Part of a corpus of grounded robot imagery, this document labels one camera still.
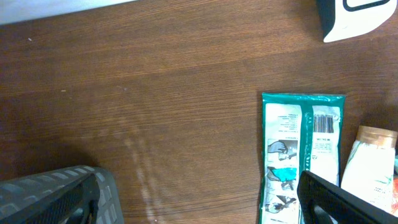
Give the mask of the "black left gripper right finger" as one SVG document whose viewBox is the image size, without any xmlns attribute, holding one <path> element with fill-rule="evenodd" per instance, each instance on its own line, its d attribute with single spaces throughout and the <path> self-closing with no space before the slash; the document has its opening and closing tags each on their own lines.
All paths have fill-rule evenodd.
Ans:
<svg viewBox="0 0 398 224">
<path fill-rule="evenodd" d="M 397 217 L 307 170 L 300 175 L 297 195 L 306 224 L 397 223 Z"/>
</svg>

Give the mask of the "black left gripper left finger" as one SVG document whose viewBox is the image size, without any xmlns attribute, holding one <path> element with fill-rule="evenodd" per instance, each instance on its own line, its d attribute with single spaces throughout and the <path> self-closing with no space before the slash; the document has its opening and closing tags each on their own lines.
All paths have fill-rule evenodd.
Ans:
<svg viewBox="0 0 398 224">
<path fill-rule="evenodd" d="M 25 208 L 1 218 L 1 223 L 95 224 L 100 188 L 94 174 L 86 174 Z"/>
</svg>

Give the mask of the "white cream tube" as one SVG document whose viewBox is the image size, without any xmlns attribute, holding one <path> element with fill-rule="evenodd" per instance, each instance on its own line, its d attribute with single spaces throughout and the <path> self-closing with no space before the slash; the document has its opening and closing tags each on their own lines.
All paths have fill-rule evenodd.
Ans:
<svg viewBox="0 0 398 224">
<path fill-rule="evenodd" d="M 397 132 L 360 126 L 343 173 L 341 188 L 389 213 Z"/>
</svg>

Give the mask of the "small orange carton box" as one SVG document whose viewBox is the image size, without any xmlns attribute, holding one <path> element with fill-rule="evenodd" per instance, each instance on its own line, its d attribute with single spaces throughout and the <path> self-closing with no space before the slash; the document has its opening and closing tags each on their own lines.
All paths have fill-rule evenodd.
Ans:
<svg viewBox="0 0 398 224">
<path fill-rule="evenodd" d="M 391 214 L 397 216 L 397 211 L 398 211 L 398 178 L 395 177 L 392 182 Z"/>
</svg>

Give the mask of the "green wipes packet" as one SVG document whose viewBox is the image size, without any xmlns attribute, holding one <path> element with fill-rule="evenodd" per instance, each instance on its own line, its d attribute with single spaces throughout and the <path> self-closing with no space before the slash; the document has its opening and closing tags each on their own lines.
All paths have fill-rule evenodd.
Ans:
<svg viewBox="0 0 398 224">
<path fill-rule="evenodd" d="M 303 223 L 299 177 L 310 171 L 340 183 L 344 95 L 262 94 L 259 223 Z"/>
</svg>

